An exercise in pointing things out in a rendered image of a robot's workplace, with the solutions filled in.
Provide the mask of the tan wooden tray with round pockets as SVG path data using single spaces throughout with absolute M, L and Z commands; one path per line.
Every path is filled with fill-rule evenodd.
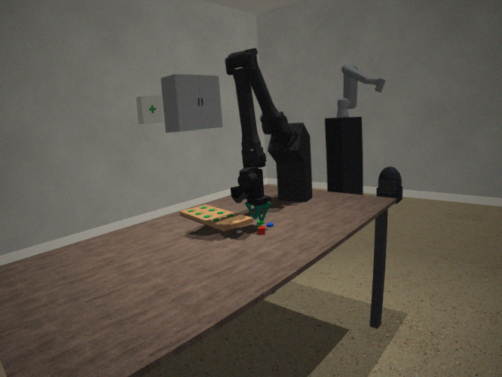
M 201 209 L 201 207 L 207 207 L 207 208 Z M 209 211 L 211 209 L 214 209 L 215 211 Z M 194 212 L 188 213 L 189 210 L 193 210 Z M 224 214 L 217 214 L 218 212 L 223 212 Z M 202 213 L 202 214 L 195 215 L 196 213 Z M 227 217 L 228 214 L 233 214 L 233 216 Z M 244 216 L 238 213 L 233 213 L 231 211 L 219 209 L 217 207 L 212 207 L 206 204 L 199 207 L 193 207 L 187 210 L 182 210 L 180 211 L 180 215 L 187 217 L 189 219 L 193 219 L 197 222 L 201 222 L 205 225 L 217 228 L 222 231 L 227 231 L 253 222 L 252 217 Z M 204 218 L 204 216 L 206 215 L 210 215 L 210 217 Z M 219 221 L 213 221 L 213 219 L 216 218 L 219 219 Z

